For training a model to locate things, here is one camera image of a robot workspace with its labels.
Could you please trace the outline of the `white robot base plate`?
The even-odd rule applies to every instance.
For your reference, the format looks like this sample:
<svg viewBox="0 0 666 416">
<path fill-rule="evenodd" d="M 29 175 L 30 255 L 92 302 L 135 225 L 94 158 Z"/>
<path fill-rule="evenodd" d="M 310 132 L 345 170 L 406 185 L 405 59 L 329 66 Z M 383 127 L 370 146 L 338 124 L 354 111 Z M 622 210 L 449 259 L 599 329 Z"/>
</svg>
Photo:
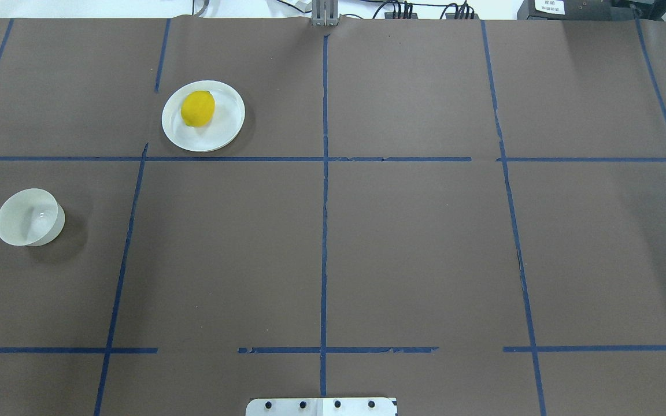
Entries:
<svg viewBox="0 0 666 416">
<path fill-rule="evenodd" d="M 257 398 L 246 415 L 397 415 L 395 398 Z"/>
</svg>

